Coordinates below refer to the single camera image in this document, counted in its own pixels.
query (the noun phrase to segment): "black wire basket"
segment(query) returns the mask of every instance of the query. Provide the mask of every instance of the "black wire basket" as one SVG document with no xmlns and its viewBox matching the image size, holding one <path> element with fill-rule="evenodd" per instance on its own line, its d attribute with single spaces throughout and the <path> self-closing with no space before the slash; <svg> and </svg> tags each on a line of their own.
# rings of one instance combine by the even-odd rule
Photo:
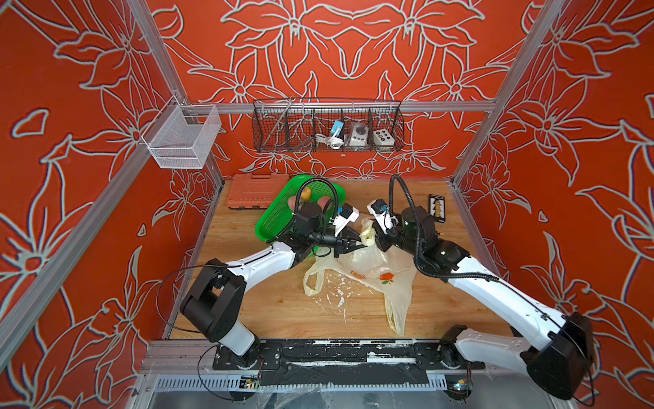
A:
<svg viewBox="0 0 654 409">
<path fill-rule="evenodd" d="M 252 136 L 258 152 L 396 152 L 404 148 L 400 101 L 287 98 L 253 102 Z M 334 124 L 343 123 L 337 140 Z"/>
</svg>

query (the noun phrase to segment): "orange toolbox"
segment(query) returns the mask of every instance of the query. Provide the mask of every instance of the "orange toolbox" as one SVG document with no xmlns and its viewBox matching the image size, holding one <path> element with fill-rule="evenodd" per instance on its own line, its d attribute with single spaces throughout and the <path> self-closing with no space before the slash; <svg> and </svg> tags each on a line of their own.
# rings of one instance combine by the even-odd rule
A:
<svg viewBox="0 0 654 409">
<path fill-rule="evenodd" d="M 287 183 L 287 173 L 234 175 L 227 195 L 227 207 L 234 210 L 267 209 Z"/>
</svg>

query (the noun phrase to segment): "orange wall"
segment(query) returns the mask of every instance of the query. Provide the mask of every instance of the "orange wall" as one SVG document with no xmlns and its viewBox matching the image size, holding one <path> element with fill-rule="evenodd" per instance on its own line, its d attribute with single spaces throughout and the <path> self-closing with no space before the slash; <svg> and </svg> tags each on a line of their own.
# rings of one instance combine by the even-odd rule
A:
<svg viewBox="0 0 654 409">
<path fill-rule="evenodd" d="M 654 406 L 653 22 L 570 1 L 462 185 L 499 271 L 593 321 L 599 408 Z"/>
<path fill-rule="evenodd" d="M 170 97 L 125 2 L 90 4 L 0 6 L 0 317 Z M 156 286 L 188 262 L 214 193 L 206 170 L 150 160 L 0 375 L 0 406 L 121 407 L 163 332 Z"/>
<path fill-rule="evenodd" d="M 194 102 L 283 96 L 493 99 L 542 1 L 148 0 Z M 258 154 L 247 115 L 224 115 L 214 154 L 228 177 L 448 177 L 481 113 L 410 115 L 394 154 Z"/>
<path fill-rule="evenodd" d="M 124 3 L 59 3 L 0 8 L 0 318 L 170 98 Z"/>
<path fill-rule="evenodd" d="M 188 265 L 215 188 L 206 171 L 137 176 L 0 378 L 0 402 L 123 407 L 164 322 L 155 296 Z M 167 319 L 184 272 L 158 297 Z"/>
</svg>

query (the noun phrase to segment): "white cable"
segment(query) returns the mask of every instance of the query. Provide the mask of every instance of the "white cable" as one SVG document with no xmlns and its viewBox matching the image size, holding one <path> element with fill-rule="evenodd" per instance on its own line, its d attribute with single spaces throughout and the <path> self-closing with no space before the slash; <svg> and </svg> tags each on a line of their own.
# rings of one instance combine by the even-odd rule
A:
<svg viewBox="0 0 654 409">
<path fill-rule="evenodd" d="M 339 138 L 339 137 L 334 137 L 334 136 L 325 136 L 322 133 L 316 133 L 315 135 L 316 142 L 318 143 L 324 143 L 325 145 L 329 146 L 332 149 L 340 149 L 345 142 Z"/>
</svg>

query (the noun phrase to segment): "white wire basket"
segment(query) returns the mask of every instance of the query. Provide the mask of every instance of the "white wire basket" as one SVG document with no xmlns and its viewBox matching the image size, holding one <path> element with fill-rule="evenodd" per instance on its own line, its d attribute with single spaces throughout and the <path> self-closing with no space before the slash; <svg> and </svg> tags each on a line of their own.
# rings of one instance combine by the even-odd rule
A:
<svg viewBox="0 0 654 409">
<path fill-rule="evenodd" d="M 216 107 L 204 124 L 189 124 L 180 107 L 166 119 L 147 143 L 150 154 L 163 169 L 201 169 L 211 152 L 222 122 Z"/>
</svg>

